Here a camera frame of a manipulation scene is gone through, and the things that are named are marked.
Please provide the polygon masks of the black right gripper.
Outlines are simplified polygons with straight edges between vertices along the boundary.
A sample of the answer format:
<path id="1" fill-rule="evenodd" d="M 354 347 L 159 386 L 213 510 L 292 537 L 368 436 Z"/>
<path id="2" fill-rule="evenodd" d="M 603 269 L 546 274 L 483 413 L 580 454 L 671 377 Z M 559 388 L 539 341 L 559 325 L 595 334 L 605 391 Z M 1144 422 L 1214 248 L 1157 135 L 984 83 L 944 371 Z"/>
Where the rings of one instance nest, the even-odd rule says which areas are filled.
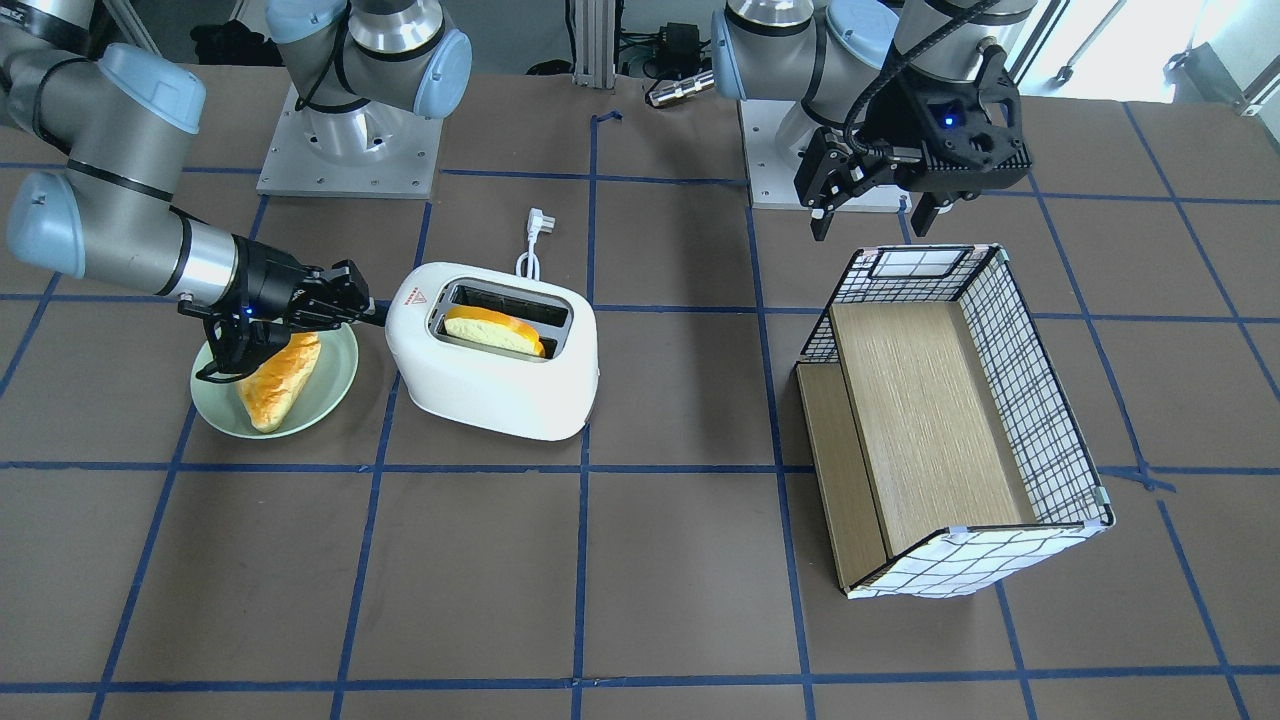
<path id="1" fill-rule="evenodd" d="M 279 249 L 234 237 L 237 247 L 232 302 L 253 318 L 280 320 L 292 331 L 330 331 L 339 324 L 384 327 L 388 301 L 378 301 L 357 265 L 305 265 Z"/>

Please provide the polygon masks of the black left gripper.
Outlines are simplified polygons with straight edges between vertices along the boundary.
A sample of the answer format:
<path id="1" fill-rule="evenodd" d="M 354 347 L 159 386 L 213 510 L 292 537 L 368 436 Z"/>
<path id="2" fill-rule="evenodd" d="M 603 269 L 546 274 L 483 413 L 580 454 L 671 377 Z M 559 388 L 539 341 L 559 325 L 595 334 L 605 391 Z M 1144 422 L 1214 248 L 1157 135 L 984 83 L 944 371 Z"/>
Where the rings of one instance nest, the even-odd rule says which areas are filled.
<path id="1" fill-rule="evenodd" d="M 874 187 L 897 184 L 899 176 L 911 167 L 925 165 L 925 151 L 937 133 L 927 131 L 915 145 L 873 145 L 870 152 L 846 149 L 837 141 L 829 127 L 819 127 L 801 151 L 800 165 L 794 177 L 797 200 L 812 214 L 810 232 L 817 242 L 823 242 L 829 232 L 836 211 L 852 199 L 861 197 Z M 910 218 L 911 232 L 923 238 L 941 214 L 941 196 L 924 192 Z"/>

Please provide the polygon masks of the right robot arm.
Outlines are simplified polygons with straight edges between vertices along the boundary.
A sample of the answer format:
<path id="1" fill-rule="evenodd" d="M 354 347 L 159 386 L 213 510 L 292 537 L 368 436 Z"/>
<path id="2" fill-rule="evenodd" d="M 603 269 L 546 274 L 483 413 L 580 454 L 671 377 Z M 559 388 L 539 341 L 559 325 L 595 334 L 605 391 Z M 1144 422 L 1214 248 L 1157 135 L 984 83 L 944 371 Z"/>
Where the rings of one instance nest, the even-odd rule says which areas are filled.
<path id="1" fill-rule="evenodd" d="M 351 261 L 307 266 L 173 205 L 200 129 L 202 81 L 131 44 L 84 55 L 91 1 L 3 4 L 3 124 L 58 150 L 8 218 L 23 263 L 165 299 L 211 325 L 328 331 L 381 324 Z M 332 163 L 383 159 L 407 117 L 447 118 L 474 46 L 439 1 L 269 1 L 294 110 Z"/>

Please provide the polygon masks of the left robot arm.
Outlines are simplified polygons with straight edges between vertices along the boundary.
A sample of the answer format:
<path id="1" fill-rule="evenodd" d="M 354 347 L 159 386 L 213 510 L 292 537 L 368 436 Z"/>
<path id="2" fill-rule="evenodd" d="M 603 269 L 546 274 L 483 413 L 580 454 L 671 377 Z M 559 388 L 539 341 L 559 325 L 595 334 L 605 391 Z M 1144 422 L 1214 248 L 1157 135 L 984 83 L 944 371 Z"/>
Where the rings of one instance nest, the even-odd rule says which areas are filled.
<path id="1" fill-rule="evenodd" d="M 1006 44 L 1032 1 L 727 1 L 713 17 L 716 88 L 792 101 L 813 126 L 794 176 L 823 240 L 881 186 L 918 193 L 924 236 L 959 201 L 1005 190 L 1033 158 Z"/>

